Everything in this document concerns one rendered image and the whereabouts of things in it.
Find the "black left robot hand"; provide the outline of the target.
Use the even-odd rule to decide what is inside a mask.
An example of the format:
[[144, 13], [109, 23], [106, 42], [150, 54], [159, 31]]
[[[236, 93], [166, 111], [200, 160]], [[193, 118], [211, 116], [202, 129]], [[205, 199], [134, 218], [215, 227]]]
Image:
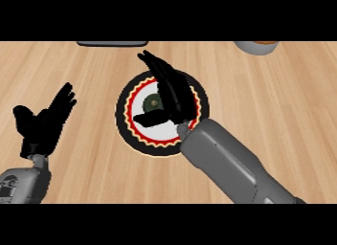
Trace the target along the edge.
[[20, 158], [28, 158], [34, 154], [44, 156], [51, 154], [76, 103], [73, 96], [72, 85], [66, 82], [53, 97], [50, 106], [38, 114], [34, 114], [23, 105], [13, 108], [16, 132], [22, 136]]

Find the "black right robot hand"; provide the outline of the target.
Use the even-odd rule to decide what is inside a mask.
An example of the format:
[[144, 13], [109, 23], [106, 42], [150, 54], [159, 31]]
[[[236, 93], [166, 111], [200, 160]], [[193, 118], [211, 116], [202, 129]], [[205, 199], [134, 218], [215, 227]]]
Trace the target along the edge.
[[150, 127], [171, 121], [186, 123], [196, 118], [196, 105], [184, 76], [171, 65], [152, 53], [143, 51], [137, 57], [146, 63], [152, 76], [156, 79], [156, 92], [162, 108], [135, 115], [132, 121], [143, 127]]

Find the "dark green squash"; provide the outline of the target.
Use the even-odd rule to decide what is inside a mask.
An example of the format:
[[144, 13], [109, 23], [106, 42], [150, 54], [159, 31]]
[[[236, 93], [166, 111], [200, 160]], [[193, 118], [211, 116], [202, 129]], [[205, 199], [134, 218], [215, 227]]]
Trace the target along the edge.
[[143, 100], [143, 111], [150, 112], [152, 110], [160, 109], [162, 103], [157, 94], [149, 94]]

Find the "round black red-trimmed placemat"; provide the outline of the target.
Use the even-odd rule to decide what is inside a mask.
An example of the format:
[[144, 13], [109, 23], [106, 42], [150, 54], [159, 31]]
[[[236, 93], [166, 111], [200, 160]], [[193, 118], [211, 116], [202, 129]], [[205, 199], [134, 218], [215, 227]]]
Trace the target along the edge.
[[156, 80], [149, 71], [137, 75], [125, 84], [118, 95], [115, 118], [118, 134], [128, 146], [150, 157], [171, 157], [180, 153], [177, 126], [171, 121], [143, 127], [132, 117], [144, 113], [143, 100], [156, 93]]

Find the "grey plate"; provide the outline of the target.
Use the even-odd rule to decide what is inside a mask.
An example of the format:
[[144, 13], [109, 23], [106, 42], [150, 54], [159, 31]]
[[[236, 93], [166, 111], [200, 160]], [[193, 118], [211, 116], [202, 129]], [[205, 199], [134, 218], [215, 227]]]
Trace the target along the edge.
[[147, 41], [76, 41], [76, 44], [85, 47], [143, 47], [147, 43]]

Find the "grey bowl with brown contents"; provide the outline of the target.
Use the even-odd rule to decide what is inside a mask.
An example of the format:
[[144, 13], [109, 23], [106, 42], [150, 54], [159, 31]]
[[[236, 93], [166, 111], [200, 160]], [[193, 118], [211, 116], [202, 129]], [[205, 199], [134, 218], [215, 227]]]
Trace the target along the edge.
[[262, 43], [253, 41], [234, 41], [234, 45], [249, 55], [265, 56], [274, 51], [278, 42], [268, 41]]

